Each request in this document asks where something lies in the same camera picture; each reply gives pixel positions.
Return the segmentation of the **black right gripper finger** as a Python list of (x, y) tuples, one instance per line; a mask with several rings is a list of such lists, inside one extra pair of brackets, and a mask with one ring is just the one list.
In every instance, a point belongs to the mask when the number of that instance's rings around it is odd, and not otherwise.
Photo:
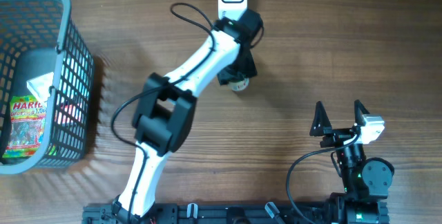
[(321, 101), (316, 103), (315, 115), (310, 128), (310, 136), (327, 136), (332, 133), (332, 125)]
[(370, 112), (364, 107), (360, 100), (354, 101), (354, 115), (355, 115), (355, 123), (358, 126), (365, 126), (365, 120), (363, 118), (364, 115), (369, 115)]

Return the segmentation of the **white cardboard box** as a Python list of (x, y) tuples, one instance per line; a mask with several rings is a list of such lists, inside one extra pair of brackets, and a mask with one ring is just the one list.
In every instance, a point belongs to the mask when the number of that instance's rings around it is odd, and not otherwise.
[(46, 103), (50, 97), (50, 87), (52, 86), (54, 73), (46, 73), (39, 77), (32, 78), (26, 82), (27, 89), (40, 102)]

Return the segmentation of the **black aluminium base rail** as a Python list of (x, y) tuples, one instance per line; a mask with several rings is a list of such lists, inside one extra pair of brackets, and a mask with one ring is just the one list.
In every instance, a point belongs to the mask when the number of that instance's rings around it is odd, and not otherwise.
[(82, 223), (390, 223), (387, 204), (312, 202), (298, 203), (302, 216), (291, 205), (273, 202), (258, 205), (177, 205), (158, 203), (144, 216), (132, 216), (112, 204), (83, 208)]

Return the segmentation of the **red white tissue pack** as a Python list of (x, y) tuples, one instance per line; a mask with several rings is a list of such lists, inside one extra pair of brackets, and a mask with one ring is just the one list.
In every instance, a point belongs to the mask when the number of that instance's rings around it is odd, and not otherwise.
[(76, 104), (62, 103), (58, 105), (58, 109), (55, 111), (55, 122), (61, 125), (82, 123), (84, 114), (81, 112), (82, 104), (77, 106)]

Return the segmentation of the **grey plastic shopping basket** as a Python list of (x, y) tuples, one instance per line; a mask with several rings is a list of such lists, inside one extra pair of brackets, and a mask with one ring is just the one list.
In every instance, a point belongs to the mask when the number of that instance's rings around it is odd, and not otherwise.
[(12, 132), (11, 99), (29, 95), (27, 82), (53, 74), (44, 92), (41, 144), (28, 158), (1, 158), (1, 174), (65, 169), (87, 142), (95, 61), (71, 17), (70, 0), (1, 0), (1, 153)]

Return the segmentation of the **Haribo worms candy bag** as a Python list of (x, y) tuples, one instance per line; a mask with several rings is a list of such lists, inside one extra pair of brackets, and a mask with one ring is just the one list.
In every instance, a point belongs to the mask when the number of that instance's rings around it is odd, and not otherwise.
[(46, 108), (33, 95), (14, 96), (10, 102), (11, 132), (4, 158), (33, 156), (43, 140)]

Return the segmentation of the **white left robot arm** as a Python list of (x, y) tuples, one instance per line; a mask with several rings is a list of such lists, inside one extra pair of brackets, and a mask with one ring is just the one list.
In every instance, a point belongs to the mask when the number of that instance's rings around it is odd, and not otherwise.
[(164, 76), (151, 74), (142, 92), (122, 105), (137, 102), (131, 142), (135, 160), (124, 191), (113, 202), (113, 215), (122, 223), (139, 223), (153, 207), (165, 163), (187, 139), (198, 98), (209, 83), (217, 79), (241, 91), (258, 74), (251, 51), (264, 24), (257, 12), (223, 17), (206, 32), (207, 40), (180, 67)]

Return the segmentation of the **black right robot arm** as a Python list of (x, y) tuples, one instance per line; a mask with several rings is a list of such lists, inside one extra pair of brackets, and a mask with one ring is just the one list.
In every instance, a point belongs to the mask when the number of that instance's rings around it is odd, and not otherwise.
[(319, 223), (388, 224), (387, 203), (394, 176), (393, 165), (382, 158), (367, 158), (363, 147), (375, 141), (385, 129), (380, 115), (371, 114), (363, 104), (354, 103), (355, 123), (335, 129), (322, 102), (316, 103), (310, 135), (321, 137), (322, 148), (332, 148), (332, 163), (342, 179), (344, 192), (325, 201)]

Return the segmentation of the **green lid spice jar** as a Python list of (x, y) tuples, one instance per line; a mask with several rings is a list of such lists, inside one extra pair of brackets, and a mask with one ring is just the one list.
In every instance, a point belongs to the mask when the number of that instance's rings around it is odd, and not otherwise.
[(243, 91), (246, 89), (246, 87), (248, 87), (249, 85), (249, 78), (244, 78), (241, 81), (238, 82), (229, 82), (228, 83), (228, 87), (232, 90), (232, 91)]

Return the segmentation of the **mint green tissue pack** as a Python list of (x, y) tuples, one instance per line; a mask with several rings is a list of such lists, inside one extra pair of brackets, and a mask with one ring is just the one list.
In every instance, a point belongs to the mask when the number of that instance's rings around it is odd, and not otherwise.
[(84, 57), (68, 55), (63, 61), (59, 89), (70, 99), (88, 98), (90, 86), (90, 66)]

